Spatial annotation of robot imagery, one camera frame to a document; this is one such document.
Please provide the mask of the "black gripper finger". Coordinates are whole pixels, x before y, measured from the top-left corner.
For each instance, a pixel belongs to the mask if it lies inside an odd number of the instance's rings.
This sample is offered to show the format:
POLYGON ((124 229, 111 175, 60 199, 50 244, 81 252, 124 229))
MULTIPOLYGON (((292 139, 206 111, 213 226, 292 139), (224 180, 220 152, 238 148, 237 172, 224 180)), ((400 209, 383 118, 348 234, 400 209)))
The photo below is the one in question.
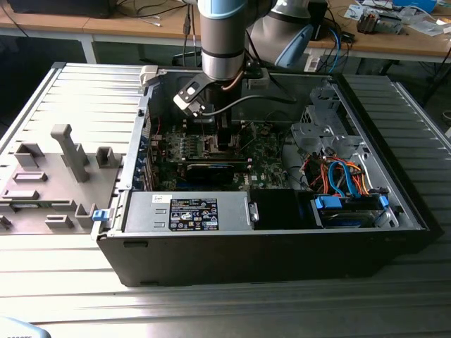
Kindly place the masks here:
POLYGON ((227 122, 218 121, 216 141, 219 151, 227 151, 232 140, 232 130, 227 122))

